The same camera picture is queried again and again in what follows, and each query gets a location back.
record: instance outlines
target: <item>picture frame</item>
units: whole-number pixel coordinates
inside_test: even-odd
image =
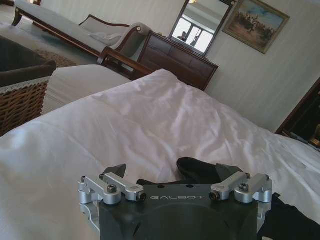
[[[239,0],[223,32],[266,54],[289,19],[260,0]]]

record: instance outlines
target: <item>mirror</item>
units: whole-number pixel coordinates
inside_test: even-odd
[[[231,0],[186,0],[169,38],[205,56],[232,5]]]

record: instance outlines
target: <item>carpet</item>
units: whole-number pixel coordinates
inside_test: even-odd
[[[64,56],[60,56],[60,55],[53,53],[53,52],[50,52],[50,51],[36,49],[36,50],[34,50],[34,52],[39,54],[41,57],[43,57],[46,60],[55,61],[57,68],[72,67],[72,66],[77,65],[76,63],[65,58]]]

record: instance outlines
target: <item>bed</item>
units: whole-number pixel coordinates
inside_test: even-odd
[[[254,125],[166,70],[79,99],[0,138],[0,235],[99,239],[77,181],[127,164],[125,179],[180,179],[192,157],[268,174],[273,191],[320,223],[320,153]]]
[[[92,94],[131,82],[101,65],[57,68],[45,93],[42,115]]]

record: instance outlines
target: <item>wicker basket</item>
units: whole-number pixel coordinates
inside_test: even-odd
[[[0,94],[0,136],[41,115],[48,80]]]
[[[48,81],[57,65],[2,36],[0,63],[1,137],[41,115]]]

